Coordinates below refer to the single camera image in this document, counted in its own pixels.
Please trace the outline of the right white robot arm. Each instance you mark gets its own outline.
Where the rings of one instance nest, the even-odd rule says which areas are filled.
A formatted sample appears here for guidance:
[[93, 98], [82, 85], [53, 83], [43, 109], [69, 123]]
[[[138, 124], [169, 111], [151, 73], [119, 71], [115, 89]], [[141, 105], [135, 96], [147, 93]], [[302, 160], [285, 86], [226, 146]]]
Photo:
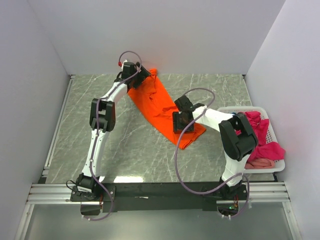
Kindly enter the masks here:
[[[221, 197], [230, 200], [238, 194], [242, 185], [245, 165], [258, 146], [258, 138], [249, 123], [248, 118], [243, 113], [224, 113], [197, 103], [192, 104], [185, 95], [175, 102], [178, 111], [172, 113], [173, 132], [179, 134], [174, 152], [174, 166], [177, 178], [181, 185], [195, 195], [209, 195], [219, 192]], [[212, 190], [195, 191], [183, 183], [178, 172], [178, 148], [185, 133], [195, 130], [195, 124], [210, 127], [220, 133], [220, 138], [225, 155], [225, 168], [219, 180], [219, 185]]]

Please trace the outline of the orange t shirt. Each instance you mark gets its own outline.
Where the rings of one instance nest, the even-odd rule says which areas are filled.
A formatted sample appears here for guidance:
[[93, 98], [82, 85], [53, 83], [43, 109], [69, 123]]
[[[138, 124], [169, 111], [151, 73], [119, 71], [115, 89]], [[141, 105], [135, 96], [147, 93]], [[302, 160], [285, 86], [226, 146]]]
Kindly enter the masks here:
[[148, 76], [137, 89], [130, 89], [128, 96], [144, 118], [166, 139], [176, 145], [179, 134], [173, 130], [173, 112], [178, 108], [157, 76], [157, 69], [149, 70]]

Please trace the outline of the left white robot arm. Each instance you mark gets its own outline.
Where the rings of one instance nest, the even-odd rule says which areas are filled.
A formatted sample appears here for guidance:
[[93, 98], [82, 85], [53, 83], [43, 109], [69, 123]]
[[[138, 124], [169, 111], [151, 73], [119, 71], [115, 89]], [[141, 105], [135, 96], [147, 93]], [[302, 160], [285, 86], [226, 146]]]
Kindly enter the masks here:
[[107, 139], [116, 124], [116, 105], [129, 90], [137, 89], [151, 75], [140, 62], [125, 60], [120, 65], [121, 71], [108, 92], [91, 101], [91, 141], [84, 167], [75, 182], [88, 201], [96, 200], [102, 192], [101, 160]]

